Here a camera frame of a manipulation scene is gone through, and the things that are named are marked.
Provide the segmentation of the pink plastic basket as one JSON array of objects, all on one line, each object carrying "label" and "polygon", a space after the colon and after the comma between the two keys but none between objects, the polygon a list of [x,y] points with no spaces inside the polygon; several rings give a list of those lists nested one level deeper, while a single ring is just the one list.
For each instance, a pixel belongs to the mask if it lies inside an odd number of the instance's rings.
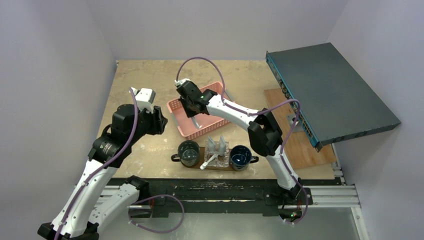
[{"label": "pink plastic basket", "polygon": [[196,139],[230,123],[221,117],[198,114],[195,119],[201,125],[201,129],[196,129],[192,119],[187,117],[179,98],[168,101],[166,106],[178,132],[186,140]]}]

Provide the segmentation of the dark green enamel mug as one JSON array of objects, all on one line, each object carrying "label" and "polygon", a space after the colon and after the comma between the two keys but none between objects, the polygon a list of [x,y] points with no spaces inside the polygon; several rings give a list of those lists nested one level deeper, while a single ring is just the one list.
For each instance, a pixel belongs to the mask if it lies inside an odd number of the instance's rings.
[{"label": "dark green enamel mug", "polygon": [[193,140],[185,140],[178,146],[177,154],[173,154],[170,159],[186,167],[193,167],[200,161],[200,146]]}]

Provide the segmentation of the white red-capped toothpaste tube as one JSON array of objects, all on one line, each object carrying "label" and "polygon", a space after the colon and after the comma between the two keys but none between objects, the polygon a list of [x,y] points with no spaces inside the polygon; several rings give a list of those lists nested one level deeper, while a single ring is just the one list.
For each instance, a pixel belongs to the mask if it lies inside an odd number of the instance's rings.
[{"label": "white red-capped toothpaste tube", "polygon": [[216,142],[210,136],[207,137],[205,148],[207,155],[214,155],[217,151]]}]

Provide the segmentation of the oval wooden tray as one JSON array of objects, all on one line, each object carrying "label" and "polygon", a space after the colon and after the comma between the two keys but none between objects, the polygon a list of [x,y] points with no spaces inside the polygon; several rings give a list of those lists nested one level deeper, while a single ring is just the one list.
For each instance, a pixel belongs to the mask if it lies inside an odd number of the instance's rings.
[{"label": "oval wooden tray", "polygon": [[[225,155],[224,156],[219,155],[215,160],[211,161],[209,165],[206,167],[206,169],[204,170],[235,171],[230,165],[230,150],[231,148],[227,147]],[[200,169],[200,166],[205,161],[205,153],[206,153],[206,148],[201,146],[199,149],[200,159],[198,163],[196,163],[193,166],[190,166],[189,168]]]}]

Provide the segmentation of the clear plastic holder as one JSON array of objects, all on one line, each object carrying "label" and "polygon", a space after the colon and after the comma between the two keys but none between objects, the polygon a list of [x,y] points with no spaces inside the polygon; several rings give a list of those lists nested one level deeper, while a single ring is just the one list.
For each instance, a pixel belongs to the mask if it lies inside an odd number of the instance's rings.
[{"label": "clear plastic holder", "polygon": [[201,169],[212,169],[212,168],[218,168],[223,169],[230,166],[230,148],[229,148],[229,142],[225,141],[224,143],[221,142],[214,142],[214,147],[212,147],[211,143],[206,143],[205,149],[204,149],[204,157],[203,157],[203,164],[201,165]]}]

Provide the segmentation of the blue enamel mug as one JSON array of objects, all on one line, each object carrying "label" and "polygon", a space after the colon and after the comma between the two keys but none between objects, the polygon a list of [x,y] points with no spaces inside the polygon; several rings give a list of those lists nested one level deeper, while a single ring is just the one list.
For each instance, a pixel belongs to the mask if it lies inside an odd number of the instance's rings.
[{"label": "blue enamel mug", "polygon": [[244,171],[249,164],[257,163],[258,161],[259,157],[253,155],[247,146],[236,145],[230,150],[229,163],[235,171]]}]

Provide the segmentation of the light blue toothbrush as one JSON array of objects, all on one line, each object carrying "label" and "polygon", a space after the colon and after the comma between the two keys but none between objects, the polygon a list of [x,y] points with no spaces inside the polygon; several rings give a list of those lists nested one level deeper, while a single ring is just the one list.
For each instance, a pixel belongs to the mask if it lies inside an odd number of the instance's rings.
[{"label": "light blue toothbrush", "polygon": [[199,129],[202,128],[202,126],[198,123],[198,121],[196,120],[195,117],[192,117],[191,120],[192,120],[193,125],[196,127],[196,129],[199,130]]}]

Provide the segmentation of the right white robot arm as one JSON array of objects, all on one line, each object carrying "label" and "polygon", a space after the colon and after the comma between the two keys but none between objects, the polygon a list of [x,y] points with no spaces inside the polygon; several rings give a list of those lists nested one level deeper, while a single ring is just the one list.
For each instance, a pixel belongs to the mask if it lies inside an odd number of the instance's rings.
[{"label": "right white robot arm", "polygon": [[188,78],[175,81],[179,101],[187,117],[205,114],[227,120],[248,133],[251,149],[265,157],[271,166],[280,196],[288,204],[300,198],[302,185],[284,151],[283,132],[269,109],[262,111],[243,107],[217,92],[200,88]]}]

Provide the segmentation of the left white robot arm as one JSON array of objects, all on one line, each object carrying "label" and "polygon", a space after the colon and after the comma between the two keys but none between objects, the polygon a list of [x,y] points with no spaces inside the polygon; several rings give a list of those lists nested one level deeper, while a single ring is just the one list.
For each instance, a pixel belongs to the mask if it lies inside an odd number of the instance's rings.
[{"label": "left white robot arm", "polygon": [[161,135],[168,122],[157,105],[152,112],[139,107],[136,126],[134,117],[133,104],[117,108],[111,124],[93,142],[71,197],[53,221],[40,225],[38,235],[46,240],[97,240],[130,204],[148,201],[149,182],[132,175],[106,201],[97,204],[107,183],[131,154],[132,146],[146,134]]}]

